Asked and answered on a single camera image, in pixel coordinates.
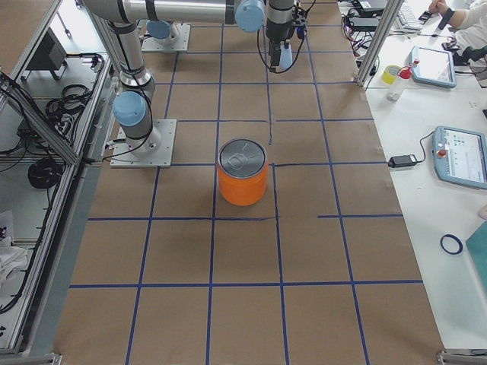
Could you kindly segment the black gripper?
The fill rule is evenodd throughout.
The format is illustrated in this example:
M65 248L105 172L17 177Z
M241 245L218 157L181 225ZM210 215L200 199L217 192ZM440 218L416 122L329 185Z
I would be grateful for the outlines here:
M301 41L293 57L293 64L298 60L301 47L307 35L307 11L268 11L266 37L269 41L269 61L267 68L279 68L280 45L289 42L296 35Z

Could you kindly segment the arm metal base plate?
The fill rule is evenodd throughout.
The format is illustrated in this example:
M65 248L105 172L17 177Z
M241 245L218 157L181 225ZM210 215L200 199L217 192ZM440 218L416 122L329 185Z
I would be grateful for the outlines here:
M166 38L154 37L148 30L142 40L142 51L156 52L186 52L189 46L191 25L188 23L171 24L169 36Z
M175 119L155 119L148 139L135 141L127 139L125 132L119 127L117 138L124 139L115 144L110 159L113 168L143 168L171 166L173 145L177 130Z

